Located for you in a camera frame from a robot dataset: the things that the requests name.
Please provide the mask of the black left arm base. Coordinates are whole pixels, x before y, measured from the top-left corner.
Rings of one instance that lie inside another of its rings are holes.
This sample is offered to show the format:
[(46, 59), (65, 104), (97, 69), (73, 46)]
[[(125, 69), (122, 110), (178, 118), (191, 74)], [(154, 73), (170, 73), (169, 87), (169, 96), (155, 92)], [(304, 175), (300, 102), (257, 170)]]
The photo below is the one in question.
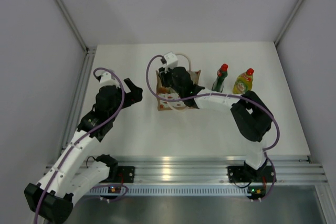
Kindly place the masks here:
[(130, 184), (134, 182), (134, 176), (134, 166), (119, 166), (116, 176), (116, 182), (121, 184)]

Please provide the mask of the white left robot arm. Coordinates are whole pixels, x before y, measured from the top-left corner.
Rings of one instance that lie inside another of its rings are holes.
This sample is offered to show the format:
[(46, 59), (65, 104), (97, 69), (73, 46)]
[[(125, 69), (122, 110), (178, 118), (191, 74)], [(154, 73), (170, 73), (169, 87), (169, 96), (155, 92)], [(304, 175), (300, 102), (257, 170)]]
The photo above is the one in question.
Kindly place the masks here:
[(26, 186), (24, 195), (35, 220), (43, 217), (51, 223), (64, 223), (79, 199), (96, 184), (122, 181), (118, 161), (107, 154), (96, 157), (81, 174), (77, 171), (112, 129), (119, 111), (142, 101), (143, 90), (129, 78), (124, 83), (128, 93), (115, 83), (100, 87), (95, 104), (81, 119), (64, 152), (38, 183)]

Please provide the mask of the watermelon print canvas bag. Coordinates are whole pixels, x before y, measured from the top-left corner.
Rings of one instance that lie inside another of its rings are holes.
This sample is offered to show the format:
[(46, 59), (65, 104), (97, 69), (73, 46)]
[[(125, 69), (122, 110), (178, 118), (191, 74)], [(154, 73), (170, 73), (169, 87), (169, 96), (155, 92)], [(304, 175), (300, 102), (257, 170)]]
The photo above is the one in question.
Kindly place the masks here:
[[(187, 72), (191, 75), (191, 79), (195, 84), (199, 83), (199, 78), (201, 72), (199, 70), (192, 70), (191, 58), (184, 53), (175, 53), (178, 58), (178, 66), (184, 67)], [(174, 110), (183, 111), (186, 109), (196, 108), (196, 103), (192, 99), (184, 98), (181, 99), (180, 96), (171, 88), (171, 93), (158, 93), (157, 85), (161, 84), (160, 80), (160, 68), (156, 71), (156, 94), (158, 95), (158, 110)]]

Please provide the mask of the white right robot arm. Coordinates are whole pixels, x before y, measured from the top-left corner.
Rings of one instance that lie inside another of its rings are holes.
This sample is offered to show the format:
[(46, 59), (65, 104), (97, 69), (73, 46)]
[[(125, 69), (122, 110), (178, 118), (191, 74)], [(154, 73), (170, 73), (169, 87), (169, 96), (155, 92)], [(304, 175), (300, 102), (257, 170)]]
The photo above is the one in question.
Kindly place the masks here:
[(270, 130), (272, 113), (258, 95), (223, 95), (195, 84), (184, 67), (159, 68), (158, 76), (165, 88), (171, 88), (188, 108), (230, 111), (240, 134), (248, 141), (244, 175), (251, 181), (259, 179), (267, 166), (262, 139)]

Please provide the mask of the dark green red-cap bottle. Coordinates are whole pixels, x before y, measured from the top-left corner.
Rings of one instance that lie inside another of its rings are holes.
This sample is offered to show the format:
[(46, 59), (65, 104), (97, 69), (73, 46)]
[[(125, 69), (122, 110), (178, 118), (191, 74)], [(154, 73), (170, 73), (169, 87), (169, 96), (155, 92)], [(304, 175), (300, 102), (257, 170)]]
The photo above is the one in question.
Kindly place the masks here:
[(224, 88), (224, 81), (228, 76), (228, 64), (224, 63), (217, 71), (217, 77), (212, 85), (212, 91), (222, 92)]

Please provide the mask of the yellow dish soap bottle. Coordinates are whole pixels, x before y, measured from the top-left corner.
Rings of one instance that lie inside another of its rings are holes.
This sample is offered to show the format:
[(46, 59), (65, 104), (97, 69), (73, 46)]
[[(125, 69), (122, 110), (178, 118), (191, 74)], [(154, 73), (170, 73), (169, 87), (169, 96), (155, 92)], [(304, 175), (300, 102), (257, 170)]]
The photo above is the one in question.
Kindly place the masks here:
[(234, 84), (233, 94), (245, 94), (252, 89), (254, 69), (249, 68), (240, 74)]

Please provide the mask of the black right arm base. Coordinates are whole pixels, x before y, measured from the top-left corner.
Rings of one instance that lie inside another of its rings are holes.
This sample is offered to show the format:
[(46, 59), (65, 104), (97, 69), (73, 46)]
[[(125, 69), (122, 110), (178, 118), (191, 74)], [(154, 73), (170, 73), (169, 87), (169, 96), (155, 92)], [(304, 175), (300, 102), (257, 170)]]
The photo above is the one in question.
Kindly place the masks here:
[(228, 166), (227, 174), (229, 182), (238, 188), (247, 188), (252, 183), (252, 179), (247, 175), (244, 166)]

